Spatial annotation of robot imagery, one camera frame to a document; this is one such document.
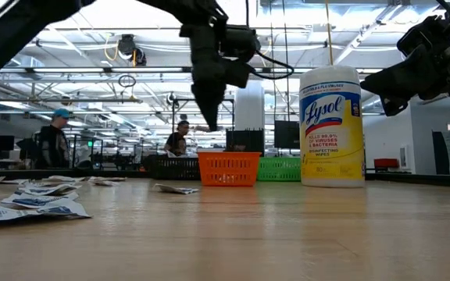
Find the black plastic basket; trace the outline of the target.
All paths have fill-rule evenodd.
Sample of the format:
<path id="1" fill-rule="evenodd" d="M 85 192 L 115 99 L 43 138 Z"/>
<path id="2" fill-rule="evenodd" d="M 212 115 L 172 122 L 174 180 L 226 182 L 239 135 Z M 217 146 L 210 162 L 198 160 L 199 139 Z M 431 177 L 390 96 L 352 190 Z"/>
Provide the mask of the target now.
<path id="1" fill-rule="evenodd" d="M 170 158 L 166 155 L 149 155 L 144 158 L 144 169 L 157 180 L 200 180 L 197 158 Z"/>

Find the Lysol wipes canister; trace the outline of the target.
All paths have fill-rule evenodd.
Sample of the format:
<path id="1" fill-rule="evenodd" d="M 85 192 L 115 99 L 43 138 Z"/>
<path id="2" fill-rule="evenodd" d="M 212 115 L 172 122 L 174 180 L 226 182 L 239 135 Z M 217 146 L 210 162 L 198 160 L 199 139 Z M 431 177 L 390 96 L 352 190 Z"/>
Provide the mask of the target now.
<path id="1" fill-rule="evenodd" d="M 300 76 L 301 182 L 309 187 L 365 185 L 359 74 L 351 66 L 324 66 Z"/>

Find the person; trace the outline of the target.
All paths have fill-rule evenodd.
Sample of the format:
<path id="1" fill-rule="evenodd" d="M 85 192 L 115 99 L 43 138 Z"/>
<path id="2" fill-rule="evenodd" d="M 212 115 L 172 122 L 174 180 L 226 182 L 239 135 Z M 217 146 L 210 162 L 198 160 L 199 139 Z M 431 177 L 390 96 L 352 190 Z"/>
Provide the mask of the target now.
<path id="1" fill-rule="evenodd" d="M 185 136 L 188 134 L 188 131 L 189 122 L 187 120 L 180 121 L 177 124 L 176 131 L 168 136 L 164 150 L 175 156 L 185 155 L 187 150 Z"/>
<path id="2" fill-rule="evenodd" d="M 66 135 L 63 132 L 69 118 L 68 110 L 64 108 L 56 109 L 51 123 L 41 128 L 37 143 L 39 150 L 36 161 L 37 169 L 69 168 L 70 150 Z"/>

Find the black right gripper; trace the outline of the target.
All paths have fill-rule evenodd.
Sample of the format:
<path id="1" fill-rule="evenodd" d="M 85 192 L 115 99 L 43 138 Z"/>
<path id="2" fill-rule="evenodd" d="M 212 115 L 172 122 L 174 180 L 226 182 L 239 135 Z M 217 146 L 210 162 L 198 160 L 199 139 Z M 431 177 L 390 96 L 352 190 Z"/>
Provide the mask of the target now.
<path id="1" fill-rule="evenodd" d="M 450 95 L 450 20 L 429 16 L 410 28 L 397 43 L 405 60 L 360 83 L 362 89 L 380 95 L 386 116 L 396 116 L 409 104 L 406 94 L 423 100 Z"/>

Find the red box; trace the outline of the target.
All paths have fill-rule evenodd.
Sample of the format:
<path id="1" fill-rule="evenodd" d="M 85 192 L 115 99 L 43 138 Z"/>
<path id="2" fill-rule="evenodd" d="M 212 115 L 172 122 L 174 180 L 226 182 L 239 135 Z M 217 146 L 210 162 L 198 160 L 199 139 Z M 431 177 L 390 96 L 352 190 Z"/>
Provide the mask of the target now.
<path id="1" fill-rule="evenodd" d="M 399 161 L 396 158 L 375 158 L 373 160 L 375 169 L 398 169 L 400 167 Z"/>

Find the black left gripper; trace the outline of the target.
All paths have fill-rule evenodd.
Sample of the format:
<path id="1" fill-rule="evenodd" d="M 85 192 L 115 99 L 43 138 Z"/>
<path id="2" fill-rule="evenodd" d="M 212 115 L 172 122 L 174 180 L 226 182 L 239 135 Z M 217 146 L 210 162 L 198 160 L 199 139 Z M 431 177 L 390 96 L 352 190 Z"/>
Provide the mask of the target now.
<path id="1" fill-rule="evenodd" d="M 191 49 L 191 91 L 209 131 L 217 130 L 219 105 L 228 85 L 245 88 L 252 67 L 249 62 L 228 58 L 220 52 L 226 26 L 184 24 L 180 36 L 189 40 Z"/>

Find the orange plastic basket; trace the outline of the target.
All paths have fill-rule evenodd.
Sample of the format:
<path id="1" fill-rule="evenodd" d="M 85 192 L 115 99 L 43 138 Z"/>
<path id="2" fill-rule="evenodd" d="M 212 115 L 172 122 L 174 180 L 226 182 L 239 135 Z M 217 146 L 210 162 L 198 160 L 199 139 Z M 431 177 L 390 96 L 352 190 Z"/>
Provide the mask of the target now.
<path id="1" fill-rule="evenodd" d="M 203 186 L 252 187 L 257 179 L 260 152 L 199 152 Z"/>

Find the green plastic basket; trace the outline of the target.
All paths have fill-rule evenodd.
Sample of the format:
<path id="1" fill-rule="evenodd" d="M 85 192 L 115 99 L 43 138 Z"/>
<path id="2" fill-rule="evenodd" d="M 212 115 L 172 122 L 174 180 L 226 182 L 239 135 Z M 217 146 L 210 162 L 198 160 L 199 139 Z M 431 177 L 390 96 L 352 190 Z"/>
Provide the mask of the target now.
<path id="1" fill-rule="evenodd" d="M 258 181 L 300 182 L 300 158 L 260 158 Z"/>

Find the black perforated long box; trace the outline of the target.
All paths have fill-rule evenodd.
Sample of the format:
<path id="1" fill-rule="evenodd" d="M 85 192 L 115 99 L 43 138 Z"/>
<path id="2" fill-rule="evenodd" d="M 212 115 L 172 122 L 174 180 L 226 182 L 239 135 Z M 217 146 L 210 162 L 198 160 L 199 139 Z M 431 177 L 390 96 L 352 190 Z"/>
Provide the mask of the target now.
<path id="1" fill-rule="evenodd" d="M 260 152 L 265 151 L 264 130 L 228 130 L 225 151 Z"/>

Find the black rack frame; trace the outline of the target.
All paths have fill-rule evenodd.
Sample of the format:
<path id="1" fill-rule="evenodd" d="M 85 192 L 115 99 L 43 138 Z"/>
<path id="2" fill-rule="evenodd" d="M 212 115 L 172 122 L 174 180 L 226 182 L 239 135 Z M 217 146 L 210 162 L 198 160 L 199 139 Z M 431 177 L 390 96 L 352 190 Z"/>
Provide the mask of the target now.
<path id="1" fill-rule="evenodd" d="M 189 131 L 185 136 L 187 154 L 194 154 L 197 150 L 224 150 L 226 147 L 226 132 L 235 129 L 235 101 L 232 96 L 226 96 L 219 105 L 217 126 L 224 130 L 215 132 L 194 131 L 193 127 L 208 126 L 194 98 L 177 98 L 179 108 L 170 107 L 171 133 L 177 129 L 182 120 L 189 122 Z"/>

